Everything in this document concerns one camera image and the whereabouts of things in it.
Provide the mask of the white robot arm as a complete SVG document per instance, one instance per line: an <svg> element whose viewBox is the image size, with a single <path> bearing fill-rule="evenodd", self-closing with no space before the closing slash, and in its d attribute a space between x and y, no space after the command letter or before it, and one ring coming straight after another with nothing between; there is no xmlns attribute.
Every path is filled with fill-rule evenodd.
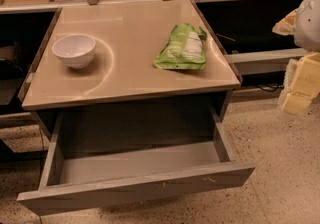
<svg viewBox="0 0 320 224"><path fill-rule="evenodd" d="M279 97L282 111L301 114L320 93L320 0L303 0L272 32L293 35L294 43L306 50L299 60L289 60Z"/></svg>

